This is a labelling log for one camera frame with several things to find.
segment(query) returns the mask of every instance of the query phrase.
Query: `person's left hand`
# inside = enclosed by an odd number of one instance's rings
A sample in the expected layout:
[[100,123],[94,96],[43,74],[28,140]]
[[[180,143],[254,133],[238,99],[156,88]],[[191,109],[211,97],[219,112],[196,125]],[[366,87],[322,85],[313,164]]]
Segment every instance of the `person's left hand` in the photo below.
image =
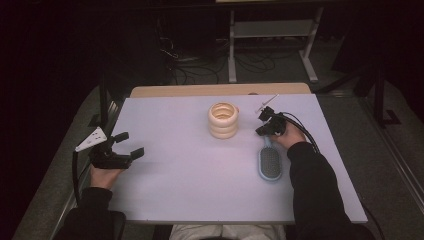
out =
[[124,169],[100,169],[90,166],[91,187],[111,189]]

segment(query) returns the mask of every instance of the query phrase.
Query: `metal frame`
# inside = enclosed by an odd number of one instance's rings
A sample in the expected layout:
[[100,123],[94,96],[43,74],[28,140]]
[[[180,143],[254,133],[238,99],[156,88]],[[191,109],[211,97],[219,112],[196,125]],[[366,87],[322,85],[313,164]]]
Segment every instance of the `metal frame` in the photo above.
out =
[[[264,22],[242,22],[237,23],[234,21],[234,10],[231,11],[230,16],[230,53],[228,57],[228,81],[229,83],[237,83],[236,66],[234,60],[234,40],[235,38],[247,37],[283,37],[283,36],[307,36],[307,42],[303,50],[299,51],[300,58],[302,59],[303,66],[308,74],[309,80],[312,83],[318,81],[318,77],[309,60],[312,45],[318,30],[321,20],[323,7],[317,9],[315,17],[310,20],[291,20],[291,21],[264,21]],[[274,25],[273,29],[269,31],[270,25]],[[304,31],[301,25],[310,25],[307,31]],[[268,32],[261,32],[261,26],[268,26]]]

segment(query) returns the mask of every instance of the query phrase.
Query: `dark background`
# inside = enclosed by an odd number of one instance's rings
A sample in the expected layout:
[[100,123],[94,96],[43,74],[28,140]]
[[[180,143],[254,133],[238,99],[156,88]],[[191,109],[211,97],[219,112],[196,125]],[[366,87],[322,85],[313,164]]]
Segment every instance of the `dark background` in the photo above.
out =
[[[349,73],[380,56],[387,80],[423,120],[423,13],[416,4],[332,6],[324,12],[318,35],[346,37],[335,70]],[[252,19],[263,13],[238,16]],[[135,86],[169,82],[172,61],[159,51],[164,43],[156,31],[157,17],[86,13],[77,1],[0,2],[3,239],[13,236],[76,111],[100,79],[114,99]],[[227,19],[222,11],[173,13],[162,18],[160,34],[185,51],[211,54],[215,38],[228,37]],[[191,34],[196,30],[202,37]]]

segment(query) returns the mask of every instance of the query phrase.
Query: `stacked rings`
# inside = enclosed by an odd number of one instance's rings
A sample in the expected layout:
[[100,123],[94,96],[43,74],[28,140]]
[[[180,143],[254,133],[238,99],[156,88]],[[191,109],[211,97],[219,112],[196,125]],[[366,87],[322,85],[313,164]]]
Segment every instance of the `stacked rings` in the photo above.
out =
[[239,110],[227,102],[212,105],[208,112],[209,132],[219,139],[234,136],[238,129],[237,119]]

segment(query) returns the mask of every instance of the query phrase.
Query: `table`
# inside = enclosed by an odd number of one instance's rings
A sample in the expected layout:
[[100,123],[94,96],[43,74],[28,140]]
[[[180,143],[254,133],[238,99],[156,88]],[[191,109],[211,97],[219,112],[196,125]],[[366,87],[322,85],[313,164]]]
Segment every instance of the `table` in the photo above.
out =
[[[301,94],[293,94],[295,89]],[[262,95],[245,95],[252,92]],[[128,154],[143,146],[146,154],[116,182],[110,209],[152,224],[294,223],[285,150],[278,149],[284,168],[278,181],[263,180],[257,168],[264,141],[254,132],[260,126],[254,110],[275,93],[282,95],[270,107],[300,118],[335,169],[348,216],[366,222],[316,97],[303,83],[134,89],[113,132],[128,131],[130,139],[115,144],[114,151]],[[240,108],[239,130],[227,140],[210,136],[202,117],[218,100]]]

